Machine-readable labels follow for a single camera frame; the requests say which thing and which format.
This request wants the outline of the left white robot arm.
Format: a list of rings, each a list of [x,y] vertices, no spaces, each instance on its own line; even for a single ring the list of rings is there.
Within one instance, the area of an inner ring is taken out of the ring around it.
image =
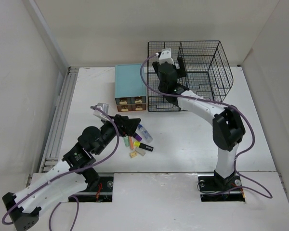
[[[103,119],[100,128],[86,127],[72,149],[39,180],[2,197],[7,209],[4,217],[11,218],[10,224],[16,230],[27,231],[51,205],[83,190],[95,190],[100,176],[93,168],[98,164],[94,156],[101,154],[113,139],[132,136],[140,121],[140,118],[115,115]]]

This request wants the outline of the clear spray bottle blue cap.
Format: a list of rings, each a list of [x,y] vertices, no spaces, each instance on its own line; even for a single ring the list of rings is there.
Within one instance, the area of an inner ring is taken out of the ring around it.
[[[138,129],[147,142],[153,141],[152,136],[149,134],[149,132],[146,130],[146,128],[144,128],[141,124],[138,125]]]

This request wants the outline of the teal mini drawer cabinet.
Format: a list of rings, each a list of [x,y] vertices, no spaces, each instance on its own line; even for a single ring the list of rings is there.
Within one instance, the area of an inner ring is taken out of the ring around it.
[[[119,112],[146,110],[147,91],[140,67],[141,64],[115,66],[115,102]]]

